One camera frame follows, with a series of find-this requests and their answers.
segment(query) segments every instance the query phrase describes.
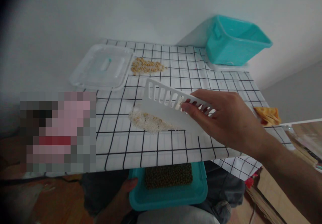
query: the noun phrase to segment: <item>plastic handle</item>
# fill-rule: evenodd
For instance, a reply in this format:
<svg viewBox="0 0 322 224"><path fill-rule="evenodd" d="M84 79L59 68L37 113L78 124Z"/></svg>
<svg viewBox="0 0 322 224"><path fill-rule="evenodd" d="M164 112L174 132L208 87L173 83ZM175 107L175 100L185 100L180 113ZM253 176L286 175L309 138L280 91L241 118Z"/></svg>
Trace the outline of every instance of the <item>plastic handle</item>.
<svg viewBox="0 0 322 224"><path fill-rule="evenodd" d="M214 36L216 38L216 40L220 40L222 35L217 27L217 24L214 25Z"/></svg>

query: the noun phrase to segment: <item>teal plastic tray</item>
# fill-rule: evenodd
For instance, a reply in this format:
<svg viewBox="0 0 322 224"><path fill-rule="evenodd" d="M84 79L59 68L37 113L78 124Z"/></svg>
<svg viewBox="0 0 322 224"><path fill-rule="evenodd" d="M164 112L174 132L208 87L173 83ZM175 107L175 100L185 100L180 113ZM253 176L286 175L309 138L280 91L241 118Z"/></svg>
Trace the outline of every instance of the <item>teal plastic tray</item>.
<svg viewBox="0 0 322 224"><path fill-rule="evenodd" d="M206 45L208 59L213 64L242 66L271 40L255 24L218 15Z"/></svg>
<svg viewBox="0 0 322 224"><path fill-rule="evenodd" d="M129 179L137 177L137 186L130 192L130 204L136 211L203 202L208 194L207 175L203 162L191 163L193 181L190 185L147 190L144 184L145 168L131 169Z"/></svg>

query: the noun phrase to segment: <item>comb teeth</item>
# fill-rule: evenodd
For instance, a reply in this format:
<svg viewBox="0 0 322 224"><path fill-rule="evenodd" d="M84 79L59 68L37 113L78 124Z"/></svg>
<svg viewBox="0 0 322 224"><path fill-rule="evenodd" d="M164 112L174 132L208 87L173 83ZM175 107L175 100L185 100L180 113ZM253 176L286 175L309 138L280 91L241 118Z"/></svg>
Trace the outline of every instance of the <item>comb teeth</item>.
<svg viewBox="0 0 322 224"><path fill-rule="evenodd" d="M209 103L199 98L148 78L143 93L142 111L188 132L200 135L203 129L187 113L182 111L181 103L187 99L189 99L187 102L195 102L200 110L209 108L205 112L206 115L213 109Z"/></svg>

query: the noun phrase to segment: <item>white grid tablecloth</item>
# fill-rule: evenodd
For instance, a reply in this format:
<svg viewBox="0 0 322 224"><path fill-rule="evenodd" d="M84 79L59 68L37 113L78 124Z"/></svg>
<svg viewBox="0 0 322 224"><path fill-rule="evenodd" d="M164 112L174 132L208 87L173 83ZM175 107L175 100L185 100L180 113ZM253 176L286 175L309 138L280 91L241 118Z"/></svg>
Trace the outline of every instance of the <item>white grid tablecloth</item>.
<svg viewBox="0 0 322 224"><path fill-rule="evenodd" d="M168 70L140 77L130 73L121 90L96 91L96 171L212 160L238 178L246 180L261 167L261 163L255 159L226 148L207 134L192 136L185 130L179 130L152 135L135 128L128 118L133 107L142 101L147 77L188 94L198 88L238 92L252 110L253 107L268 107L248 72L214 72L205 63L205 48L114 40L107 40L107 44L131 48L136 57L159 61ZM287 148L294 149L282 127L265 129Z"/></svg>

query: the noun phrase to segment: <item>hand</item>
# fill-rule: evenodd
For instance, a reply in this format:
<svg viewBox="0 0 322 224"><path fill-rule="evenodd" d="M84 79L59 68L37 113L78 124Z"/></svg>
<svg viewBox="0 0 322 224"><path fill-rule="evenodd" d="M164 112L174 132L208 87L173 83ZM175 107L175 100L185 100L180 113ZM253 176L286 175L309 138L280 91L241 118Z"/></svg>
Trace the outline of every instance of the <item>hand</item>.
<svg viewBox="0 0 322 224"><path fill-rule="evenodd" d="M99 214L96 223L121 223L123 217L132 210L128 195L137 184L137 178L127 179L110 204Z"/></svg>
<svg viewBox="0 0 322 224"><path fill-rule="evenodd" d="M227 147L254 158L260 157L264 151L264 139L270 135L238 93L198 89L191 95L210 103L216 110L212 117L208 117L190 103L181 105L207 134Z"/></svg>

